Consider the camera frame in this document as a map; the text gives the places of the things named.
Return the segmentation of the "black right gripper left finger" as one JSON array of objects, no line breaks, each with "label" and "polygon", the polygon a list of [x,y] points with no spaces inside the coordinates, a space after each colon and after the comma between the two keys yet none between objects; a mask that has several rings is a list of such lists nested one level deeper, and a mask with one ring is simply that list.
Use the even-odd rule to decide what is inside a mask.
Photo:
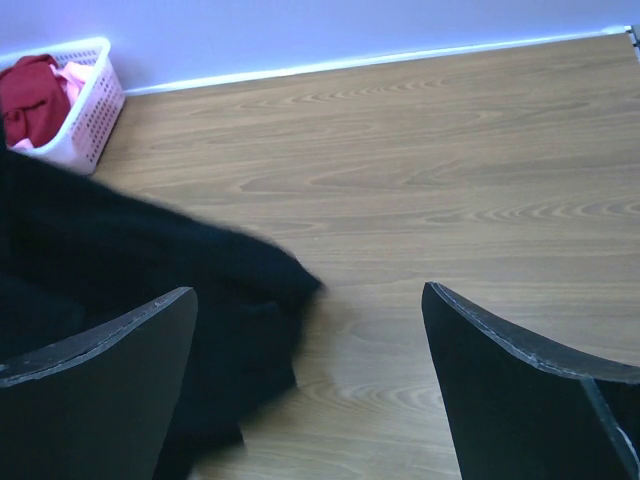
[{"label": "black right gripper left finger", "polygon": [[197,318],[188,287],[1,366],[4,479],[150,479]]}]

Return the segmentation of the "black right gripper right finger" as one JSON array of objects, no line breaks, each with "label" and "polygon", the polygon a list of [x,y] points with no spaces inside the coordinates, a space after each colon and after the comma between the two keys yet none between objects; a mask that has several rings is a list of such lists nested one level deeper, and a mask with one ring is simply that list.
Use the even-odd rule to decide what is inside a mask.
[{"label": "black right gripper right finger", "polygon": [[428,282],[422,314],[464,479],[636,479],[639,369]]}]

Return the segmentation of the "black t shirt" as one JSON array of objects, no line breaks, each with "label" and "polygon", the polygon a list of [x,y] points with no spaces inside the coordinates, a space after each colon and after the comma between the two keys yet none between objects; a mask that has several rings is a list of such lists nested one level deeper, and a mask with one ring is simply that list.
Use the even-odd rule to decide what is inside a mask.
[{"label": "black t shirt", "polygon": [[154,475],[186,479],[241,422],[296,384],[293,359],[322,282],[237,230],[1,151],[1,356],[84,332],[179,287],[198,315]]}]

